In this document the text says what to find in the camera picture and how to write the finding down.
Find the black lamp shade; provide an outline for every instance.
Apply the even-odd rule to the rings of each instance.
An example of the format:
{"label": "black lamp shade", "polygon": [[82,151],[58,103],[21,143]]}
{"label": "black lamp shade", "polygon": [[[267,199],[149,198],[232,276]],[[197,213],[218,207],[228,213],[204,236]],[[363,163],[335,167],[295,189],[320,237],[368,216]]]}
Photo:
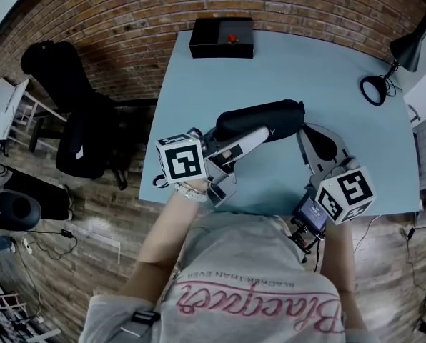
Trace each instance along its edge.
{"label": "black lamp shade", "polygon": [[421,43],[426,37],[426,14],[416,29],[390,43],[392,55],[404,69],[415,72],[420,60]]}

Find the person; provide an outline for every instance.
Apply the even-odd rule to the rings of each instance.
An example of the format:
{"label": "person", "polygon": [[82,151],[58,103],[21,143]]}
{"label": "person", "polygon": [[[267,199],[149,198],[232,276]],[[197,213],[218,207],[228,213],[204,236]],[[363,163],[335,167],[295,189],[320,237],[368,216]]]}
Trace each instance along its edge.
{"label": "person", "polygon": [[327,225],[315,274],[281,218],[213,212],[194,222],[198,211],[173,193],[127,283],[91,298],[80,343],[377,342],[355,301],[349,222]]}

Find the black box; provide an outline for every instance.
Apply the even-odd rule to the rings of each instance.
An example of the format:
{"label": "black box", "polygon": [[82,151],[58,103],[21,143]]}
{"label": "black box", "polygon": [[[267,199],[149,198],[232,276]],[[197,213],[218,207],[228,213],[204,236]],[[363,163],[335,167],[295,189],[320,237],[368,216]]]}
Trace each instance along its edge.
{"label": "black box", "polygon": [[251,18],[197,19],[189,48],[193,59],[229,57],[253,58]]}

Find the red button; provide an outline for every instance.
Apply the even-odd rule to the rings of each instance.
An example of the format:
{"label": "red button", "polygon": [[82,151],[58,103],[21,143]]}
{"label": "red button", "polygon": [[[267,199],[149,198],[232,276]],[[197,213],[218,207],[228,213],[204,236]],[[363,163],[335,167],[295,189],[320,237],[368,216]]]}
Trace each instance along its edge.
{"label": "red button", "polygon": [[237,42],[237,36],[235,34],[229,34],[227,37],[227,41],[229,43],[236,43]]}

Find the speaker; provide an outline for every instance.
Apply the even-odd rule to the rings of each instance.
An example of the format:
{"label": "speaker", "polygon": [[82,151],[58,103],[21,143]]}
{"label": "speaker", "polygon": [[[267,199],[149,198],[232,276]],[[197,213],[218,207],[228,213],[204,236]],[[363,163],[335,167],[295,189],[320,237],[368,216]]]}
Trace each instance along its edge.
{"label": "speaker", "polygon": [[0,229],[25,231],[33,229],[41,219],[40,204],[23,193],[0,192]]}

